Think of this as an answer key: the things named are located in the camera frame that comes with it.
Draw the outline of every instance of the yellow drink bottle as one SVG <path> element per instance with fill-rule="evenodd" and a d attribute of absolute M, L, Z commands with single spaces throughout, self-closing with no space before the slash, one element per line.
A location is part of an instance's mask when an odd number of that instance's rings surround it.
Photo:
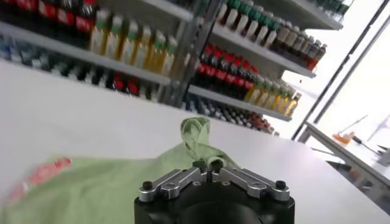
<path fill-rule="evenodd" d="M 92 30 L 90 40 L 90 51 L 95 54 L 104 54 L 105 43 L 107 41 L 107 20 L 109 12 L 106 10 L 100 10 L 96 13 L 96 25 Z"/>
<path fill-rule="evenodd" d="M 107 38 L 107 45 L 105 47 L 105 56 L 117 60 L 121 51 L 122 40 L 122 23 L 121 16 L 114 16 L 111 32 Z"/>
<path fill-rule="evenodd" d="M 156 32 L 154 45 L 152 46 L 151 54 L 148 59 L 148 70 L 152 72 L 161 71 L 165 41 L 164 35 L 161 32 Z"/>
<path fill-rule="evenodd" d="M 151 41 L 151 28 L 143 27 L 141 41 L 138 44 L 134 65 L 143 68 L 146 65 L 147 53 L 149 51 L 149 42 Z"/>
<path fill-rule="evenodd" d="M 123 49 L 120 56 L 122 62 L 126 64 L 134 64 L 135 55 L 137 54 L 137 35 L 138 24 L 135 21 L 131 21 L 129 25 L 129 32 L 123 43 Z"/>
<path fill-rule="evenodd" d="M 165 58 L 161 69 L 163 76 L 169 76 L 171 73 L 173 62 L 175 61 L 175 53 L 177 48 L 177 42 L 174 37 L 169 36 L 167 49 L 165 50 Z"/>

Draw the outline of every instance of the white counter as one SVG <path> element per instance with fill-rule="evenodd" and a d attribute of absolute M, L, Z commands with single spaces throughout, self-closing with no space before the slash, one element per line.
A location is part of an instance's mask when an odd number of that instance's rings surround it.
<path fill-rule="evenodd" d="M 0 194 L 53 154 L 150 158 L 181 142 L 175 108 L 0 61 Z M 210 142 L 239 165 L 286 180 L 296 224 L 389 224 L 390 217 L 305 145 L 217 120 Z"/>

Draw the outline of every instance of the green cloth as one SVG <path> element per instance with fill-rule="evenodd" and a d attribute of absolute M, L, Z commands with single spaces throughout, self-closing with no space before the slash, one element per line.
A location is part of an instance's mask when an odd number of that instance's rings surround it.
<path fill-rule="evenodd" d="M 210 122 L 186 119 L 183 142 L 155 159 L 74 158 L 51 179 L 32 187 L 18 201 L 2 209 L 2 224 L 131 224 L 133 201 L 145 180 L 156 180 L 173 169 L 187 169 L 193 161 L 210 164 L 220 159 L 237 165 L 209 146 Z"/>

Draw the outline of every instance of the white bottle cap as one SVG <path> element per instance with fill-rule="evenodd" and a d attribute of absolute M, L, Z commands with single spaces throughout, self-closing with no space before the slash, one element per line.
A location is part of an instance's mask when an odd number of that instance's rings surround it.
<path fill-rule="evenodd" d="M 132 32 L 132 33 L 138 32 L 138 24 L 136 21 L 134 21 L 134 20 L 130 21 L 129 32 Z"/>
<path fill-rule="evenodd" d="M 122 16 L 114 16 L 112 24 L 113 24 L 113 26 L 121 26 L 122 22 L 123 22 Z"/>

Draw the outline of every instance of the beverage display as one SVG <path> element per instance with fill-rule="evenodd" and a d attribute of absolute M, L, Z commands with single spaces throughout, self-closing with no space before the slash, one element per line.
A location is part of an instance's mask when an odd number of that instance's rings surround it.
<path fill-rule="evenodd" d="M 309 70 L 313 70 L 326 53 L 326 45 L 316 45 L 314 38 L 312 40 L 298 26 L 274 16 L 260 5 L 253 5 L 253 1 L 225 2 L 218 13 L 217 23 Z"/>
<path fill-rule="evenodd" d="M 0 35 L 0 55 L 4 60 L 157 102 L 156 84 L 10 39 Z"/>
<path fill-rule="evenodd" d="M 286 113 L 295 93 L 272 75 L 262 74 L 242 56 L 208 44 L 200 56 L 193 84 L 280 114 Z"/>
<path fill-rule="evenodd" d="M 191 94 L 188 94 L 185 97 L 185 100 L 182 103 L 182 109 L 249 129 L 269 133 L 272 135 L 274 134 L 274 128 L 271 127 L 266 119 L 263 119 L 262 114 L 242 110 L 225 105 L 223 103 L 203 99 Z"/>

